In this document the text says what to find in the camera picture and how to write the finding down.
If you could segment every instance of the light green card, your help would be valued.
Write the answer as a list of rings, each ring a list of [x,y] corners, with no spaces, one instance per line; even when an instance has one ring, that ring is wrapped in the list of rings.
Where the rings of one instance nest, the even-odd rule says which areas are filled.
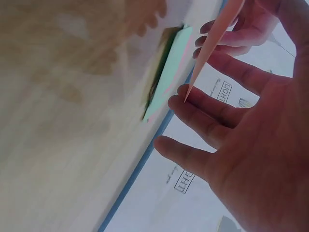
[[[156,113],[167,102],[169,98],[169,88],[173,84],[174,77],[184,55],[191,34],[192,27],[186,27],[176,34],[159,83],[156,87],[154,97],[146,110],[143,121],[147,121],[149,117]]]

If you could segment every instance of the pink paper strip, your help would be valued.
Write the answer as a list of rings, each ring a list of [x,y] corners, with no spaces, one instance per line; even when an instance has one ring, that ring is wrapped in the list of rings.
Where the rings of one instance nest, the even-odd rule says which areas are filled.
[[[239,14],[244,2],[245,0],[229,0],[227,4],[225,5],[225,7],[222,9],[220,15],[217,17],[198,55],[198,58],[197,58],[197,61],[196,61],[196,64],[195,64],[195,67],[192,73],[192,78],[191,78],[191,82],[189,85],[189,89],[184,99],[184,102],[187,100],[190,94],[190,91],[192,90],[192,87],[194,85],[194,82],[196,81],[204,64],[207,62],[207,60],[211,56],[218,42],[222,39],[229,25],[232,24],[234,19]]]

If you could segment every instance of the light wood grain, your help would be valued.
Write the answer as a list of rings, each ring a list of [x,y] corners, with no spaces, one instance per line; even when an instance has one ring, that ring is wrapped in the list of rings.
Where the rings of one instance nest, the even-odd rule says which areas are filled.
[[[102,222],[167,110],[140,121],[167,2],[0,0],[0,231]]]

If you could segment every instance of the blue edge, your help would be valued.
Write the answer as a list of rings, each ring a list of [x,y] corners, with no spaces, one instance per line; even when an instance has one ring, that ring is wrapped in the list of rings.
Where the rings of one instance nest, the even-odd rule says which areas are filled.
[[[223,0],[220,11],[223,9],[223,7],[225,6],[227,0]],[[191,76],[193,73],[193,69],[191,70],[188,78],[185,81],[185,84],[188,84],[191,80]],[[117,200],[115,201],[114,205],[112,206],[111,210],[109,211],[108,215],[106,216],[106,218],[104,219],[102,225],[100,226],[98,232],[104,232],[105,229],[107,228],[108,224],[110,223],[112,217],[115,215],[117,209],[119,208],[121,202],[124,200],[124,198],[126,197],[126,194],[130,191],[134,181],[136,180],[136,178],[138,177],[139,173],[141,172],[141,170],[143,169],[145,163],[147,162],[150,154],[152,153],[152,151],[154,150],[154,140],[155,138],[157,138],[158,136],[162,135],[163,132],[165,131],[166,127],[168,126],[170,120],[172,119],[172,117],[174,116],[174,112],[169,110],[167,115],[165,116],[165,118],[162,121],[161,126],[159,127],[159,129],[157,130],[157,132],[154,135],[154,138],[152,139],[152,141],[150,142],[150,144],[148,145],[145,153],[143,154],[143,156],[141,157],[139,163],[137,164],[136,168],[134,169],[132,175],[130,176],[130,178],[128,179],[126,185],[124,186],[124,188],[122,189],[121,193],[119,194]]]

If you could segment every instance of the pointed paper tip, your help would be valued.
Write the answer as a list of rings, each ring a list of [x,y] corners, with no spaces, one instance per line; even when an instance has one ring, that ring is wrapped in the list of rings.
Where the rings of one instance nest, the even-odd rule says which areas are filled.
[[[188,91],[187,91],[187,94],[186,94],[186,96],[185,96],[185,98],[184,98],[183,103],[185,103],[185,101],[188,99],[189,94],[190,94],[190,92],[191,92],[191,90],[192,90],[192,87],[193,87],[193,85],[190,85],[190,86],[189,86]]]

